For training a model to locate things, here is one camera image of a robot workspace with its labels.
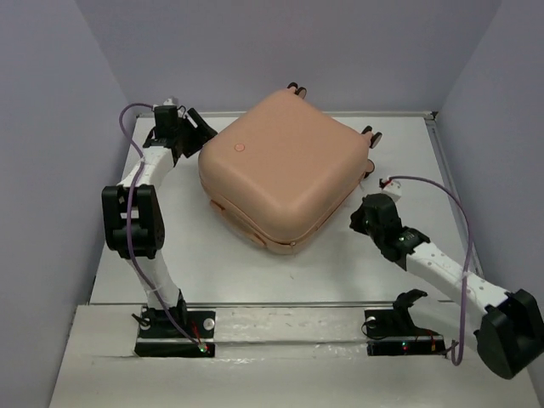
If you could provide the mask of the pink hard-shell suitcase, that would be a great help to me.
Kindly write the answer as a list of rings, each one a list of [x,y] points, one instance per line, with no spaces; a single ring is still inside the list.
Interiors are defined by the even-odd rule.
[[[381,132],[357,131],[306,101],[292,82],[207,142],[198,157],[211,207],[234,230],[272,253],[307,246],[360,182]]]

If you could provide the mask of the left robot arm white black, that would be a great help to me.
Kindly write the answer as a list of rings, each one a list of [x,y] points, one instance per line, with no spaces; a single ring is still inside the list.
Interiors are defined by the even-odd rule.
[[[138,160],[122,181],[101,192],[105,242],[137,274],[147,297],[142,322],[171,336],[184,333],[188,312],[162,256],[166,226],[157,191],[181,158],[198,153],[217,135],[193,108],[173,101],[149,105],[154,125],[143,144],[128,135]]]

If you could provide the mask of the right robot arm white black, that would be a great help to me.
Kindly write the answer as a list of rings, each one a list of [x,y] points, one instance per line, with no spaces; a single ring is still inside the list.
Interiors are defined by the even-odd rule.
[[[368,236],[382,256],[461,307],[459,326],[475,327],[475,350],[486,367],[511,380],[543,354],[543,318],[535,297],[489,283],[445,255],[418,229],[402,224],[394,200],[367,195],[349,228]]]

